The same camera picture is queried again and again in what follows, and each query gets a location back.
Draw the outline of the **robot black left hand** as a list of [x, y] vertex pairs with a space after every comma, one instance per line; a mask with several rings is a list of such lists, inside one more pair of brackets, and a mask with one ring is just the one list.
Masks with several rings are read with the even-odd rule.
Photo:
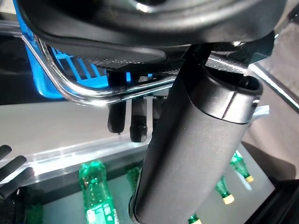
[[[19, 0], [32, 53], [69, 101], [113, 104], [169, 88], [130, 215], [182, 224], [212, 191], [253, 117], [261, 82], [208, 58], [248, 67], [271, 54], [284, 0]], [[50, 49], [119, 75], [160, 79], [104, 90], [72, 82]]]

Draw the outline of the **robot black right hand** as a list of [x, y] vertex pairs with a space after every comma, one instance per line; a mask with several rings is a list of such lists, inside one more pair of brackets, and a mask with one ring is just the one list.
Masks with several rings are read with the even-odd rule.
[[[27, 161], [26, 157], [19, 155], [0, 168], [0, 180], [3, 181]], [[15, 205], [9, 197], [17, 191], [22, 184], [35, 174], [34, 169], [27, 167], [9, 182], [0, 186], [0, 222], [13, 224], [15, 218]]]

